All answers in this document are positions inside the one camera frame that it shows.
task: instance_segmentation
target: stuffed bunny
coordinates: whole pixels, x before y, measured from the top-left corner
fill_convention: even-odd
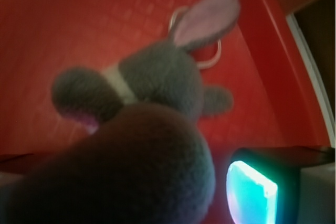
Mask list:
[[[196,121],[230,109],[231,93],[204,86],[191,50],[220,39],[235,26],[239,0],[201,0],[177,19],[167,39],[121,60],[102,73],[75,67],[61,73],[52,87],[58,112],[97,127],[126,104],[168,105]]]
[[[19,181],[5,218],[199,223],[214,190],[211,153],[196,126],[167,106],[138,103]]]

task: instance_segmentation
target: glowing screen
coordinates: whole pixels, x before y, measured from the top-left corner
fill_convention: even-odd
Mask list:
[[[275,223],[277,184],[243,161],[230,164],[226,192],[235,223]]]

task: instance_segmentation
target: pink inner ear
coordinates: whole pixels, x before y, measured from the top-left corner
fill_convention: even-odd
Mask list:
[[[65,118],[75,120],[76,122],[82,124],[89,134],[93,134],[99,128],[98,120],[88,113],[79,111],[67,111],[62,114]]]
[[[239,0],[202,0],[182,18],[174,32],[178,47],[194,41],[207,41],[236,22],[240,11]]]

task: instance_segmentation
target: red plastic surface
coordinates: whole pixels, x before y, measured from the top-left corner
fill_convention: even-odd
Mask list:
[[[0,154],[58,151],[86,135],[50,100],[53,78],[74,65],[103,69],[167,34],[170,15],[197,0],[0,0]],[[229,156],[242,146],[329,145],[312,85],[276,0],[240,0],[238,26],[222,40],[205,82],[228,87],[229,113],[199,128],[216,165],[205,223],[231,222]],[[210,57],[214,47],[203,50]]]

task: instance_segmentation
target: bunny arm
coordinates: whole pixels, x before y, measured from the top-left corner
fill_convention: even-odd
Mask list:
[[[214,191],[214,164],[197,128],[170,108],[140,103],[19,181],[6,216],[8,223],[200,223]]]
[[[216,85],[204,86],[204,105],[202,115],[211,116],[227,112],[232,109],[234,99],[232,93]]]

